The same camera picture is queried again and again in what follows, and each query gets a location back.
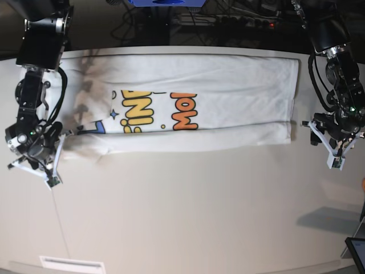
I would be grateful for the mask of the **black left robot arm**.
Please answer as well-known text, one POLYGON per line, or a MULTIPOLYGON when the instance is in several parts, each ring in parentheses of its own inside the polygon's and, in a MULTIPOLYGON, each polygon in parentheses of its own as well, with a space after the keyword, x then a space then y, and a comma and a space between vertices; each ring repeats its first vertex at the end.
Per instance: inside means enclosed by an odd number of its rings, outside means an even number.
POLYGON ((291 4, 307 31, 313 49, 308 71, 314 91, 326 113, 314 114, 313 122, 321 134, 328 133, 330 146, 354 139, 364 128, 364 88, 350 43, 350 33, 330 1, 292 1, 291 4), (332 89, 323 96, 317 81, 321 76, 316 57, 327 59, 325 73, 332 89))

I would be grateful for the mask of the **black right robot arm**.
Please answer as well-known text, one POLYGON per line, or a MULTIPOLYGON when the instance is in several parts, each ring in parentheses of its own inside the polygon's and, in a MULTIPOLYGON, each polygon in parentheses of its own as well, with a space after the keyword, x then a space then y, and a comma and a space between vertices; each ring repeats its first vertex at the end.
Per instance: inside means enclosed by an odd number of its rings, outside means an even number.
POLYGON ((6 141, 17 140, 11 150, 28 161, 34 170, 46 170, 55 153, 55 142, 63 126, 57 122, 67 87, 67 76, 59 67, 68 43, 68 29, 73 15, 69 1, 8 1, 25 20, 25 34, 16 64, 26 72, 15 92, 19 105, 17 121, 6 129, 6 141), (37 114, 45 106, 49 85, 43 80, 46 72, 59 73, 61 95, 50 114, 37 114))

